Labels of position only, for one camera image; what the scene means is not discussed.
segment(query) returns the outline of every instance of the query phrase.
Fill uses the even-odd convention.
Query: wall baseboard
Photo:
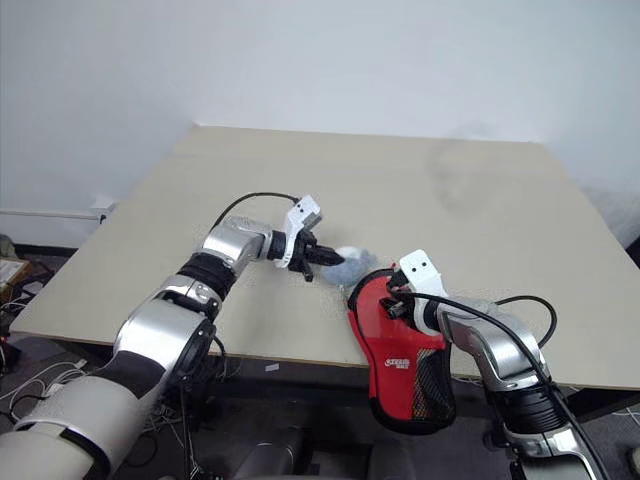
[[[98,229],[98,220],[0,213],[0,233],[14,244],[78,248]]]
[[[27,245],[24,243],[16,243],[13,246],[16,249],[16,255],[46,255],[49,257],[71,257],[78,251],[77,248],[70,247],[50,247],[45,245]]]

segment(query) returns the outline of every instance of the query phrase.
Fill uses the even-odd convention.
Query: black cable on floor
[[[191,461],[189,451],[189,426],[187,425],[187,408],[184,398],[184,387],[180,386],[180,410],[182,412],[182,443],[184,444],[184,478],[191,478]]]
[[[218,348],[220,349],[220,360],[222,361],[222,379],[224,380],[224,378],[227,376],[227,352],[224,349],[222,340],[220,340],[217,335],[213,336],[213,341],[216,342],[216,345],[218,345]]]
[[[13,402],[13,405],[11,405],[11,408],[9,409],[9,415],[11,415],[11,418],[13,418],[13,415],[15,415],[14,410],[16,408],[16,406],[23,401],[25,398],[33,398],[34,400],[46,400],[47,397],[41,397],[40,395],[22,395],[20,398],[16,399],[15,402]]]

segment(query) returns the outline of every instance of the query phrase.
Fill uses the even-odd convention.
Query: silver arm cover
[[[272,230],[229,218],[211,230],[177,275],[120,328],[112,360],[73,380],[0,436],[4,478],[105,478],[115,472],[169,381],[187,376],[213,338],[213,319]]]
[[[549,375],[535,338],[522,321],[492,302],[456,298],[514,331]],[[495,325],[447,305],[437,318],[444,336],[471,354],[504,422],[505,437],[518,455],[515,468],[526,480],[602,480],[596,462],[571,424],[557,410],[529,360]]]

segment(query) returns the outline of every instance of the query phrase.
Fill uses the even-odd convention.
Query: floor
[[[62,259],[40,258],[48,265],[59,268]],[[50,340],[13,338],[23,354],[14,373],[5,375],[0,383],[0,397],[22,384],[43,368],[62,361],[76,362],[78,353],[68,351]],[[100,360],[87,358],[89,368]],[[357,369],[331,369],[318,365],[279,363],[278,369],[265,369],[272,362],[240,361],[231,359],[229,372],[234,380],[286,379],[335,385],[365,385],[367,373]],[[52,380],[65,366],[56,367],[42,376]],[[483,403],[482,391],[471,384],[456,383],[456,397],[466,404]],[[31,385],[23,393],[37,393]],[[33,408],[35,400],[26,399],[16,407],[18,415]],[[8,410],[8,399],[0,401],[0,410]],[[482,436],[488,429],[483,418],[458,417],[448,429],[427,437],[409,437],[393,434],[381,427],[372,417],[366,402],[351,406],[337,406],[324,401],[306,399],[291,401],[286,398],[215,399],[209,406],[211,418],[193,432],[196,461],[211,477],[229,477],[250,449],[258,442],[270,438],[279,427],[298,426],[304,429],[309,441],[315,445],[307,473],[364,478],[370,446],[378,440],[395,438],[411,454],[415,471],[421,479],[509,479],[509,459],[505,451],[489,451],[483,446]],[[123,464],[114,478],[159,479],[163,476],[182,478],[183,450],[178,435],[165,426],[154,435],[157,451],[144,468]],[[0,417],[0,433],[11,428]],[[640,446],[640,427],[629,416],[609,415],[585,425],[593,442],[609,468],[611,478],[632,480],[626,455],[631,448]],[[145,463],[153,453],[154,441],[141,437],[134,446],[127,463]]]

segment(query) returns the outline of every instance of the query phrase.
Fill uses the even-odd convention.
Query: black cable
[[[558,314],[556,313],[556,309],[553,308],[553,305],[551,305],[547,300],[545,300],[542,297],[537,297],[535,295],[517,295],[515,297],[503,298],[502,300],[498,300],[497,302],[494,302],[494,303],[496,305],[505,305],[507,303],[519,302],[521,300],[531,300],[532,302],[538,302],[541,305],[544,305],[547,308],[547,310],[549,310],[549,315],[551,317],[550,323],[549,323],[549,329],[544,334],[544,337],[542,337],[542,339],[538,342],[538,347],[542,348],[547,344],[549,340],[551,340],[551,337],[556,331],[556,327],[558,325]]]
[[[426,293],[401,292],[401,291],[394,291],[393,294],[401,297],[405,296],[405,297],[412,297],[412,298],[424,298],[426,300],[431,300],[437,303],[450,305],[454,308],[457,308],[458,310],[462,310],[463,312],[482,318],[483,320],[486,320],[492,325],[495,325],[504,333],[506,333],[509,336],[509,338],[511,338],[511,340],[518,346],[518,349],[520,350],[520,352],[525,357],[527,357],[527,360],[529,360],[529,362],[531,363],[531,367],[535,370],[536,376],[538,377],[538,380],[540,381],[540,383],[542,383],[547,388],[548,393],[554,399],[557,406],[560,407],[560,409],[563,411],[563,413],[567,417],[567,420],[569,421],[569,423],[571,423],[571,426],[576,430],[576,432],[578,432],[578,435],[580,435],[580,437],[582,438],[582,441],[587,446],[587,449],[589,450],[589,452],[591,453],[591,456],[595,460],[598,470],[600,470],[600,473],[602,474],[602,477],[604,478],[604,480],[610,480],[609,474],[607,473],[607,470],[604,467],[604,463],[600,458],[600,455],[598,455],[598,452],[596,451],[595,446],[591,442],[591,439],[587,435],[587,432],[584,431],[584,429],[582,428],[582,425],[580,425],[580,423],[578,422],[576,417],[573,415],[571,410],[569,410],[569,407],[564,402],[564,399],[562,398],[560,392],[555,387],[553,381],[551,380],[551,377],[546,376],[546,374],[542,370],[542,367],[540,366],[536,358],[531,353],[531,350],[527,348],[525,343],[520,339],[520,337],[513,330],[511,330],[501,321],[493,318],[491,315],[487,315],[486,313],[476,310],[475,308],[471,308],[467,305],[464,305],[463,303],[458,303],[449,298],[439,297],[437,295],[429,295]]]
[[[187,409],[184,399],[184,386],[180,385],[180,410],[182,412],[182,443],[184,444],[184,478],[191,478],[191,461],[189,457],[189,426],[187,425]]]
[[[1,417],[5,417],[7,420],[9,420],[13,425],[16,424],[16,421],[13,419],[13,417],[8,414],[7,412],[0,412],[0,416]]]
[[[18,313],[20,313],[22,311],[22,309],[25,308],[25,306],[27,305],[26,303],[23,305],[22,302],[17,303],[17,300],[11,300],[9,302],[5,302],[2,305],[0,305],[0,310],[5,310],[7,313],[9,313],[10,315],[16,315]]]
[[[218,345],[218,348],[220,349],[220,360],[222,361],[222,379],[224,380],[224,377],[227,376],[227,352],[224,349],[224,344],[222,343],[222,340],[220,340],[217,335],[213,336],[213,341],[216,342],[216,345]]]
[[[217,226],[220,224],[220,222],[222,222],[222,220],[224,220],[224,217],[227,216],[227,214],[239,203],[244,202],[245,200],[249,199],[249,198],[254,198],[254,197],[278,197],[278,198],[286,198],[288,200],[291,200],[293,202],[293,204],[295,205],[296,203],[298,203],[300,201],[300,199],[298,197],[294,197],[293,195],[287,195],[286,193],[278,193],[278,192],[253,192],[253,193],[247,193],[246,195],[243,195],[242,197],[238,198],[237,200],[234,200],[227,208],[225,208],[222,213],[220,214],[220,216],[218,216],[218,218],[216,219],[216,221],[213,223],[213,226]]]
[[[16,399],[15,402],[13,402],[13,405],[11,405],[11,408],[9,409],[9,415],[11,415],[12,418],[13,418],[13,415],[14,415],[13,410],[25,398],[33,398],[35,400],[46,400],[47,399],[47,397],[41,397],[40,395],[23,395],[23,396],[21,396],[20,398]]]
[[[351,295],[349,295],[349,300],[347,300],[347,306],[349,307],[349,310],[353,311],[353,313],[355,314],[358,313],[356,311],[358,306],[357,305],[358,297],[360,296],[360,292],[362,292],[362,289],[367,286],[367,283],[369,283],[372,280],[375,280],[376,278],[389,277],[393,275],[393,273],[394,273],[393,268],[381,268],[380,270],[374,270],[373,272],[362,277],[362,279],[357,283],[357,285],[353,287]]]
[[[153,442],[152,443],[153,449],[151,450],[151,455],[149,455],[149,458],[147,458],[144,462],[134,463],[130,461],[128,458],[125,458],[124,463],[131,468],[146,467],[156,457],[156,453],[158,453],[158,439],[155,437],[155,435],[152,435],[151,432],[144,432],[142,435],[140,435],[140,438],[138,440],[140,440],[141,438],[151,439],[151,441]]]

